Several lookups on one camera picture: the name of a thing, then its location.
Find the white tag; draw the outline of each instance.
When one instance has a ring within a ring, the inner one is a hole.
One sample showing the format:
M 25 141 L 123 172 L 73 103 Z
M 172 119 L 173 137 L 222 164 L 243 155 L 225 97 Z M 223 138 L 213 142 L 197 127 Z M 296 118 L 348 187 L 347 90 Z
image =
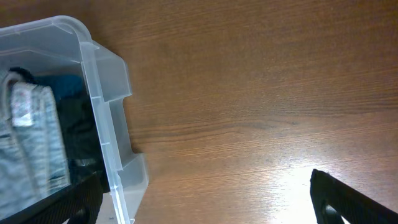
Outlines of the white tag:
M 14 126 L 33 125 L 32 90 L 36 85 L 17 82 L 11 91 L 11 114 Z

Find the storage box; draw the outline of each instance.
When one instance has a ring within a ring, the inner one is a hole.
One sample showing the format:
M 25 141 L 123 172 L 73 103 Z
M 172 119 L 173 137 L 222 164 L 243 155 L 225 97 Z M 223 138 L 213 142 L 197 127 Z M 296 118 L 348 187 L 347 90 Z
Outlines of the storage box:
M 148 186 L 143 154 L 131 151 L 123 99 L 132 94 L 124 60 L 91 39 L 77 19 L 56 16 L 0 29 L 0 66 L 33 74 L 81 75 L 90 94 L 118 223 L 133 223 Z

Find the wooden floor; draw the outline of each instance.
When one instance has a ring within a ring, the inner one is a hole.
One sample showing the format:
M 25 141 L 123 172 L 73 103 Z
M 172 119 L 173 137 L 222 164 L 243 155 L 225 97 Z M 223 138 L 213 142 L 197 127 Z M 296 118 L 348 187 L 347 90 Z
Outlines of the wooden floor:
M 126 60 L 136 223 L 316 223 L 314 168 L 398 211 L 397 1 L 1 5 L 2 26 L 76 17 Z

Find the clear plastic container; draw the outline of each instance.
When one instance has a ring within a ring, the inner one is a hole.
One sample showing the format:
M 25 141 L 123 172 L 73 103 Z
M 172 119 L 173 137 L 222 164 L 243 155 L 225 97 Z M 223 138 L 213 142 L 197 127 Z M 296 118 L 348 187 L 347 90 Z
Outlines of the clear plastic container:
M 35 75 L 81 75 L 91 97 L 118 223 L 134 223 L 149 178 L 144 155 L 131 151 L 123 99 L 132 90 L 124 60 L 92 40 L 77 19 L 55 16 L 0 29 L 0 66 L 22 67 Z

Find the light blue denim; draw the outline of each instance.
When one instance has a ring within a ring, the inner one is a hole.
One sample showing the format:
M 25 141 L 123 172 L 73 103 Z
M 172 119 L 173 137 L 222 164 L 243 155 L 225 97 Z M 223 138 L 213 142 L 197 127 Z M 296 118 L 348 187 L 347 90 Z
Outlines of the light blue denim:
M 33 87 L 33 125 L 13 126 L 10 95 L 23 86 L 4 83 L 9 74 L 0 72 L 0 219 L 70 184 L 51 88 L 25 84 Z

